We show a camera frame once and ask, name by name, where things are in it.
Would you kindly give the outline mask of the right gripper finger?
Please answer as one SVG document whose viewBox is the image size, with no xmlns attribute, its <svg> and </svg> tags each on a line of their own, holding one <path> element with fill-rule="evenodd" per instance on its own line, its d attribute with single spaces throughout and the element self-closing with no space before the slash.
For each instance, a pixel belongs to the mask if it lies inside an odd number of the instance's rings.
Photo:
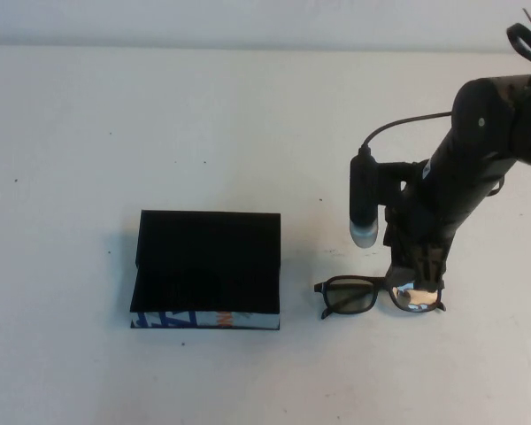
<svg viewBox="0 0 531 425">
<path fill-rule="evenodd" d="M 412 288 L 414 284 L 414 269 L 392 263 L 385 275 L 385 280 L 390 288 L 402 288 L 404 286 Z"/>
<path fill-rule="evenodd" d="M 436 292 L 443 288 L 446 254 L 442 246 L 416 246 L 413 251 L 416 270 L 414 288 Z"/>
</svg>

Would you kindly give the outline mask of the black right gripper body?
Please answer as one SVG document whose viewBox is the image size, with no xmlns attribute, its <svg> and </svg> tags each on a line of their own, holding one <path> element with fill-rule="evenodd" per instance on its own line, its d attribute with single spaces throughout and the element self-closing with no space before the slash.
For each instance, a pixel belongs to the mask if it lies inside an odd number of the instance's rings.
<svg viewBox="0 0 531 425">
<path fill-rule="evenodd" d="M 454 176 L 385 176 L 384 244 L 391 264 L 412 267 L 416 246 L 442 246 L 447 258 L 459 227 L 459 179 Z"/>
</svg>

